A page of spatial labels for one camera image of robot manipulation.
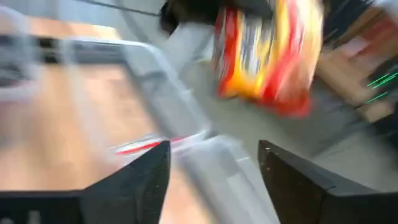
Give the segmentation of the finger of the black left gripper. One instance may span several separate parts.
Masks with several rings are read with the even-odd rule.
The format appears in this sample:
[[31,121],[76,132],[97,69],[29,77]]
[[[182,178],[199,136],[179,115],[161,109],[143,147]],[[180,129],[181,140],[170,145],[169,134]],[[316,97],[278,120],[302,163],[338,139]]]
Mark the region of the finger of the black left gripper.
[[268,0],[231,0],[231,5],[261,17],[272,17],[274,14]]

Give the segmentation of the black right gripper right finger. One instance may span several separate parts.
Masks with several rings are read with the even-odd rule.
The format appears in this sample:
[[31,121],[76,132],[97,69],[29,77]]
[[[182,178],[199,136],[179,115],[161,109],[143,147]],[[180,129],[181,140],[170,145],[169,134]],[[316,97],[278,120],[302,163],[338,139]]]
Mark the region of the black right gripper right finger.
[[266,140],[259,141],[258,163],[281,224],[336,224],[334,173]]

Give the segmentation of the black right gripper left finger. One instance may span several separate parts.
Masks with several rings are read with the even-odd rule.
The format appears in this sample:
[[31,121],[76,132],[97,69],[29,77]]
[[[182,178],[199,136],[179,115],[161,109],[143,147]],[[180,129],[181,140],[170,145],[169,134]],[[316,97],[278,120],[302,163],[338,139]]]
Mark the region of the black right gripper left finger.
[[170,142],[162,141],[83,191],[84,224],[159,224],[170,179]]

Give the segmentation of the yellow red Maruchan noodle pack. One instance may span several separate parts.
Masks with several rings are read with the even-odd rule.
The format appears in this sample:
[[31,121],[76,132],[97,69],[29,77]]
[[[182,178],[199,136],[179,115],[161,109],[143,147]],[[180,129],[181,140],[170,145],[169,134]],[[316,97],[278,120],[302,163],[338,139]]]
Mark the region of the yellow red Maruchan noodle pack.
[[264,0],[270,19],[220,9],[212,62],[217,94],[240,96],[286,116],[305,116],[323,40],[320,0]]

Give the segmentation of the clear plastic bin white label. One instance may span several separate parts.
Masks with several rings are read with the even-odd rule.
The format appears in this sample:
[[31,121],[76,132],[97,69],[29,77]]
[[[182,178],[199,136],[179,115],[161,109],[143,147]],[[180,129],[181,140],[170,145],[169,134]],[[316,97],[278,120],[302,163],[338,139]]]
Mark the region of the clear plastic bin white label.
[[259,167],[238,140],[218,135],[174,156],[216,224],[280,224]]

